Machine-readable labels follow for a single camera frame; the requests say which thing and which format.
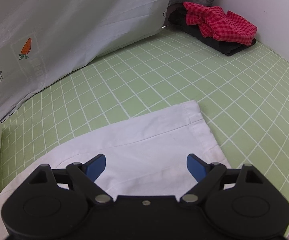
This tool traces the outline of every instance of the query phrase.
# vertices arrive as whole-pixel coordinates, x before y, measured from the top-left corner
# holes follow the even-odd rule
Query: black cloth
[[[204,44],[210,46],[213,49],[216,49],[217,51],[223,53],[224,55],[232,56],[237,52],[249,48],[250,46],[254,45],[257,42],[256,39],[253,39],[252,44],[250,46],[246,46],[244,44],[240,44],[237,42],[217,41],[210,37],[204,38],[201,34],[198,25],[187,25],[185,20],[186,14],[187,10],[182,5],[181,7],[178,7],[174,12],[170,14],[169,22],[177,26],[183,32],[190,34],[193,37],[196,37],[199,41],[203,42]]]

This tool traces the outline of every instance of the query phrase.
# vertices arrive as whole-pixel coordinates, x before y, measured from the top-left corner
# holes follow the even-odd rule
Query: white cloth
[[[86,162],[103,153],[105,171],[96,180],[113,198],[117,195],[175,195],[192,188],[196,181],[186,167],[194,153],[205,162],[230,167],[195,101],[105,126],[70,140],[45,154],[15,177],[0,193],[5,200],[40,164],[53,169],[72,162]],[[7,236],[0,216],[0,239]]]
[[[157,33],[168,1],[0,0],[0,120],[96,56]]]

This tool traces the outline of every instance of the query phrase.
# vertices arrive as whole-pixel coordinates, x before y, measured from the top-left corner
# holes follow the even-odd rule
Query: red plaid fabric
[[[188,11],[187,25],[197,24],[203,37],[251,45],[257,27],[242,16],[231,11],[225,14],[219,6],[206,7],[192,2],[184,2],[183,5]]]

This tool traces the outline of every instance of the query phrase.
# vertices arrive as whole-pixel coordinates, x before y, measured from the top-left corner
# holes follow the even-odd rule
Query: fabric pile
[[[257,27],[238,14],[225,14],[219,6],[184,2],[170,14],[169,22],[227,56],[256,43]]]

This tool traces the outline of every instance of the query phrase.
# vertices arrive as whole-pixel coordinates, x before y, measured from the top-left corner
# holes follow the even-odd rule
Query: green cutting mat
[[[61,143],[188,100],[231,165],[253,163],[289,201],[289,63],[259,42],[227,57],[173,28],[27,100],[3,123],[0,189]]]

